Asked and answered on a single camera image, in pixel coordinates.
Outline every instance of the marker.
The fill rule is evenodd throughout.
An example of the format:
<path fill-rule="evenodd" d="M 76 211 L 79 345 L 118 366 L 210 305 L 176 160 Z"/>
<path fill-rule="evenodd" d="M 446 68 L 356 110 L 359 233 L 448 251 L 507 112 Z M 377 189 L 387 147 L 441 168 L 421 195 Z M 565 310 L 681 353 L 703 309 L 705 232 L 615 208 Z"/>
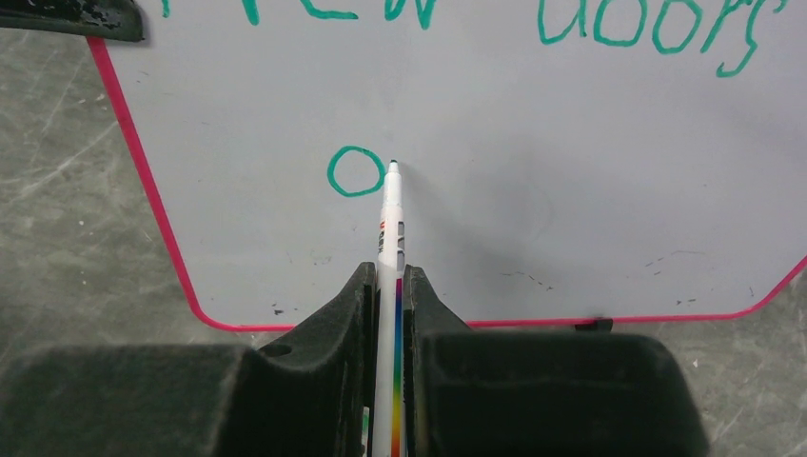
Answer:
<path fill-rule="evenodd" d="M 379 259 L 376 271 L 379 297 L 376 392 L 373 404 L 371 457 L 406 455 L 403 397 L 404 209 L 398 162 L 389 163 L 384 177 Z"/>

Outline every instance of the whiteboard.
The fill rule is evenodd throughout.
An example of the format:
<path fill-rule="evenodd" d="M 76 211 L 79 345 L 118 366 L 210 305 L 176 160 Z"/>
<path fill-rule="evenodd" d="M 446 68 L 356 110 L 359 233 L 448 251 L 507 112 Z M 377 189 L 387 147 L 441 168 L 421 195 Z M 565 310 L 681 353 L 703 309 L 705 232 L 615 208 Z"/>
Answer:
<path fill-rule="evenodd" d="M 807 3 L 142 2 L 90 40 L 191 308 L 288 328 L 406 255 L 477 325 L 736 317 L 807 253 Z"/>

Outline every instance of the green circle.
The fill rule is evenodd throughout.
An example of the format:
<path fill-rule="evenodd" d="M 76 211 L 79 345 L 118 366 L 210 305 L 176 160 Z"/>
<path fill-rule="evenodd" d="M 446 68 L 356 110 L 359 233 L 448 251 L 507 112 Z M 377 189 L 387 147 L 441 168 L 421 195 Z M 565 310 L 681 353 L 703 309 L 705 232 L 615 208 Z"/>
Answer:
<path fill-rule="evenodd" d="M 336 182 L 336 177 L 334 176 L 334 171 L 336 171 L 336 164 L 339 163 L 339 159 L 341 159 L 342 156 L 344 156 L 348 152 L 351 152 L 352 150 L 355 150 L 357 152 L 366 155 L 367 157 L 372 159 L 374 164 L 376 164 L 376 167 L 379 170 L 379 180 L 376 183 L 376 185 L 373 186 L 372 188 L 359 190 L 356 192 L 348 192 L 347 190 L 343 189 L 342 186 L 339 185 L 339 183 Z M 360 148 L 358 146 L 345 146 L 344 148 L 339 149 L 339 152 L 337 152 L 336 155 L 334 155 L 333 158 L 330 159 L 330 163 L 328 164 L 328 183 L 330 183 L 331 187 L 333 187 L 337 192 L 341 193 L 341 195 L 345 197 L 350 198 L 361 197 L 362 195 L 367 195 L 368 193 L 375 192 L 384 185 L 385 172 L 386 170 L 384 169 L 384 162 L 382 162 L 379 156 L 376 155 L 375 152 L 373 152 L 372 150 Z"/>

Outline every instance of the black plastic part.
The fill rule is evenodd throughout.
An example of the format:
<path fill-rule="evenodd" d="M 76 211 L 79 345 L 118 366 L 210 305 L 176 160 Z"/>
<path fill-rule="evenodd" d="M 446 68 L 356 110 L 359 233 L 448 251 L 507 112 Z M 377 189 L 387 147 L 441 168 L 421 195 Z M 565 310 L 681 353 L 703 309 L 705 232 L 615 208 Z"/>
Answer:
<path fill-rule="evenodd" d="M 2 0 L 0 28 L 144 39 L 143 18 L 133 0 Z"/>
<path fill-rule="evenodd" d="M 613 319 L 596 319 L 589 324 L 577 324 L 575 330 L 577 331 L 611 331 L 614 328 Z"/>
<path fill-rule="evenodd" d="M 51 348 L 0 382 L 0 455 L 359 456 L 373 264 L 275 342 Z"/>
<path fill-rule="evenodd" d="M 599 331 L 469 331 L 420 268 L 407 268 L 403 287 L 414 307 L 415 455 L 708 454 L 661 343 Z"/>
<path fill-rule="evenodd" d="M 406 449 L 409 457 L 415 455 L 415 408 L 412 403 L 415 398 L 415 388 L 412 380 L 412 310 L 403 312 L 403 406 Z"/>

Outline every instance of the concrete floor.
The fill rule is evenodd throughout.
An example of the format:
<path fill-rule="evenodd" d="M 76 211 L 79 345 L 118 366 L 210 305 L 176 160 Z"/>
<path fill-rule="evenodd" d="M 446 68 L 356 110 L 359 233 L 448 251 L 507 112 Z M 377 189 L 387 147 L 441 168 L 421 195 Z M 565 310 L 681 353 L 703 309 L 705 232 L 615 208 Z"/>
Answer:
<path fill-rule="evenodd" d="M 621 326 L 677 356 L 715 456 L 807 456 L 807 281 L 736 321 Z M 86 42 L 0 30 L 0 369 L 45 344 L 241 342 L 190 312 Z"/>

